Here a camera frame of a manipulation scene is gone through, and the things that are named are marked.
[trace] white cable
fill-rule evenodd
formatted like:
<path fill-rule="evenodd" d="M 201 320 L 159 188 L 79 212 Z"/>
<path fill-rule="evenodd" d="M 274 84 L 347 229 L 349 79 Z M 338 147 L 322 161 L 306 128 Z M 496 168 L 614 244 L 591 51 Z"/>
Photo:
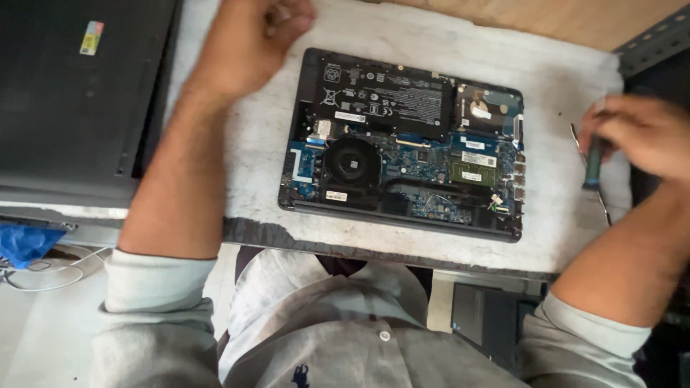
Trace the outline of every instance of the white cable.
<path fill-rule="evenodd" d="M 94 251 L 94 252 L 92 252 L 91 254 L 88 254 L 88 255 L 84 256 L 83 258 L 77 260 L 76 262 L 73 262 L 72 264 L 65 265 L 65 266 L 59 266 L 59 267 L 52 267 L 52 270 L 51 270 L 51 271 L 45 271 L 45 270 L 32 271 L 32 270 L 30 270 L 30 269 L 13 269 L 13 270 L 3 269 L 3 270 L 2 270 L 2 271 L 3 271 L 3 275 L 2 275 L 2 276 L 3 276 L 3 279 L 5 280 L 5 282 L 8 284 L 8 286 L 12 287 L 13 289 L 19 290 L 19 291 L 24 291 L 24 292 L 42 292 L 42 291 L 51 291 L 51 290 L 61 289 L 62 287 L 67 287 L 67 286 L 69 286 L 69 285 L 71 285 L 71 284 L 74 284 L 74 283 L 80 281 L 80 280 L 84 277 L 84 271 L 83 271 L 83 269 L 77 267 L 77 264 L 83 262 L 84 260 L 86 260 L 86 259 L 88 259 L 88 258 L 90 258 L 91 256 L 94 256 L 94 255 L 95 255 L 97 258 L 99 258 L 102 262 L 104 262 L 105 260 L 104 260 L 101 256 L 99 256 L 98 253 L 101 253 L 101 252 L 105 251 L 106 249 L 108 249 L 108 248 L 107 248 L 107 247 L 106 247 L 106 248 L 101 248 L 101 249 L 99 249 L 99 250 L 97 250 L 97 251 Z M 76 278 L 76 279 L 74 279 L 74 280 L 71 280 L 71 281 L 69 281 L 69 282 L 67 282 L 67 283 L 65 283 L 65 284 L 60 284 L 59 286 L 48 287 L 48 288 L 44 288 L 44 289 L 23 289 L 23 288 L 21 288 L 21 287 L 15 285 L 14 283 L 12 283 L 12 282 L 10 281 L 10 276 L 11 276 L 14 272 L 26 272 L 26 271 L 27 271 L 27 272 L 32 272 L 32 273 L 53 273 L 53 272 L 62 271 L 62 270 L 64 270 L 65 268 L 74 268 L 74 269 L 77 269 L 77 270 L 79 271 L 79 277 Z"/>

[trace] blue plastic bag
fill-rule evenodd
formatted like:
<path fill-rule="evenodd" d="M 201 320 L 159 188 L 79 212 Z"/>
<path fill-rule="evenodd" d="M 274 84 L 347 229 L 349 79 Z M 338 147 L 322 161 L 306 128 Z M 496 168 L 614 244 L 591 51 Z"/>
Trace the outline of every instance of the blue plastic bag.
<path fill-rule="evenodd" d="M 0 224 L 0 256 L 15 268 L 24 269 L 33 260 L 42 258 L 64 235 L 65 231 L 54 229 Z"/>

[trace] metal shelf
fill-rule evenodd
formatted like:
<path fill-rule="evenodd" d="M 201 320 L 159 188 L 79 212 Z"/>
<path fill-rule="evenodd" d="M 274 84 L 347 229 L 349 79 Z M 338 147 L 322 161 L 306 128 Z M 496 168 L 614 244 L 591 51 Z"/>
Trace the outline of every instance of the metal shelf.
<path fill-rule="evenodd" d="M 620 58 L 620 74 L 628 79 L 687 48 L 690 48 L 690 4 L 613 52 Z"/>

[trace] blurred hand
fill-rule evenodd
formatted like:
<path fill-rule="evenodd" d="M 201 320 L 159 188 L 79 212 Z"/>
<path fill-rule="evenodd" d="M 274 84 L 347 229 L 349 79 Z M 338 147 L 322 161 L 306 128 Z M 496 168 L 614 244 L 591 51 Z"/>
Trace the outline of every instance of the blurred hand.
<path fill-rule="evenodd" d="M 226 101 L 259 90 L 314 17 L 310 0 L 221 0 L 187 89 Z"/>
<path fill-rule="evenodd" d="M 609 95 L 584 114 L 578 135 L 580 151 L 587 154 L 595 133 L 610 140 L 642 170 L 690 183 L 690 115 L 660 99 Z"/>

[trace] black laptop lid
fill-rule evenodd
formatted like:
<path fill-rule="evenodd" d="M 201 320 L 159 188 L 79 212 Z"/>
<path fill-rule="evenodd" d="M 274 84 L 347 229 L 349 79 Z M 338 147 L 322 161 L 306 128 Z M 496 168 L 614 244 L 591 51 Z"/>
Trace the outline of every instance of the black laptop lid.
<path fill-rule="evenodd" d="M 175 3 L 0 1 L 0 200 L 128 202 Z"/>

